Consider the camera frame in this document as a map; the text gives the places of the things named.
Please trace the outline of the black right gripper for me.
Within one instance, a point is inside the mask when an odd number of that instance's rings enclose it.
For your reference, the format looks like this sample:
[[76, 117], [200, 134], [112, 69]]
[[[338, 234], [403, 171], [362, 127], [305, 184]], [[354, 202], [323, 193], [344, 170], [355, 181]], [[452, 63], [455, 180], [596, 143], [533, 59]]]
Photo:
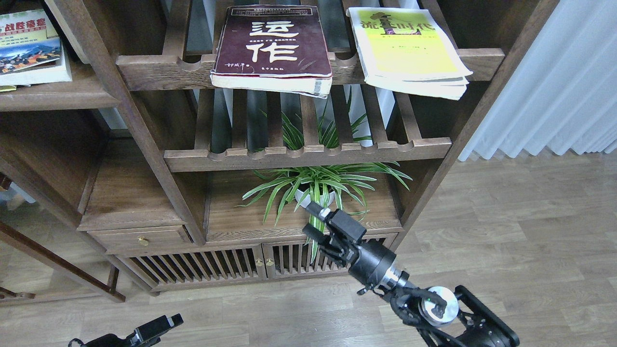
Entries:
[[306, 224], [303, 232], [331, 261], [348, 267], [349, 274], [363, 285], [357, 294], [376, 289], [388, 294], [395, 288], [410, 287], [407, 272], [395, 266], [396, 254], [376, 240], [362, 240], [366, 228], [348, 213], [331, 211], [315, 202], [307, 205], [307, 212], [324, 222], [331, 234], [324, 235], [311, 224]]

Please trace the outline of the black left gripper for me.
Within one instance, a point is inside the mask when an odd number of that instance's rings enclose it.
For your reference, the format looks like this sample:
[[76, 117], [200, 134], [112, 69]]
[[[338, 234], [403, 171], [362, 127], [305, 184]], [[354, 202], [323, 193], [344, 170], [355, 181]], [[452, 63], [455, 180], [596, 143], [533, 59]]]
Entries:
[[137, 327], [134, 334], [124, 339], [116, 334], [105, 334], [88, 343], [84, 343], [79, 338], [73, 338], [69, 341], [68, 347], [139, 347], [142, 344], [157, 344], [161, 341], [163, 334], [183, 323], [181, 314], [175, 314], [169, 318], [163, 315]]

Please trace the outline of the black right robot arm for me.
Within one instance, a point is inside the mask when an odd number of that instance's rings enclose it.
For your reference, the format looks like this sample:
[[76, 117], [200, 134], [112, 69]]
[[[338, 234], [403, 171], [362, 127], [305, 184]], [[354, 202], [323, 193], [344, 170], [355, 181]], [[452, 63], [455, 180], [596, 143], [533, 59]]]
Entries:
[[417, 329], [429, 347], [517, 347], [517, 334], [464, 286], [419, 288], [395, 267], [395, 254], [375, 240], [365, 241], [366, 229], [342, 210], [315, 202], [306, 210], [326, 224], [324, 235], [311, 224], [304, 233], [319, 249], [362, 284], [358, 294], [372, 291], [390, 304], [403, 324]]

